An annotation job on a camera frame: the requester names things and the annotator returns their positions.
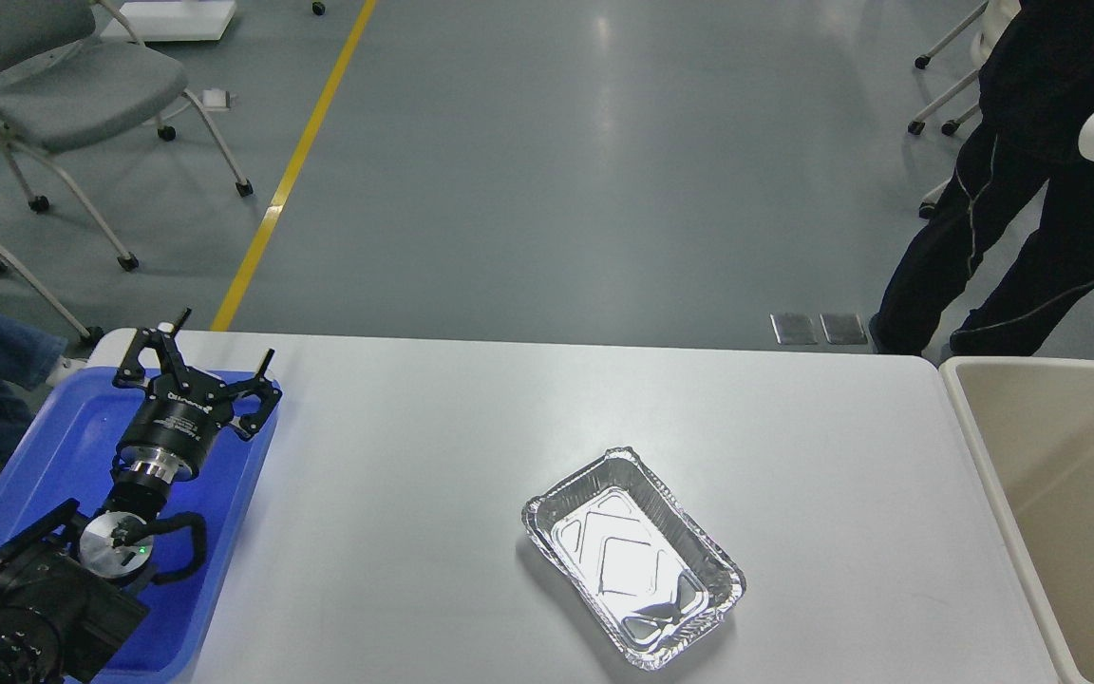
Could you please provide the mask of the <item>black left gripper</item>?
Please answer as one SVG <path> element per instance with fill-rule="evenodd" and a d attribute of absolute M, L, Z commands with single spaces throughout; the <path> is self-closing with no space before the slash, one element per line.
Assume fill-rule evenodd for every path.
<path fill-rule="evenodd" d="M 177 334 L 193 309 L 183 309 L 170 329 L 138 328 L 126 347 L 112 385 L 141 389 L 144 397 L 116 447 L 116 469 L 146 473 L 164 482 L 199 476 L 218 434 L 229 428 L 249 442 L 268 424 L 283 394 L 266 376 L 276 351 L 270 348 L 252 376 L 230 384 L 220 376 L 193 376 L 177 345 Z M 158 356 L 160 375 L 147 378 L 141 353 Z M 237 399 L 256 398 L 255 411 L 237 414 Z"/>

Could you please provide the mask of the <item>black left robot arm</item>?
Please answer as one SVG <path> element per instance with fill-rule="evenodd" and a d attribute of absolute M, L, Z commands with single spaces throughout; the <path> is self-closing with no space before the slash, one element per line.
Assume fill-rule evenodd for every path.
<path fill-rule="evenodd" d="M 53 390 L 0 476 L 0 683 L 168 683 L 203 640 L 282 389 L 179 324 Z"/>

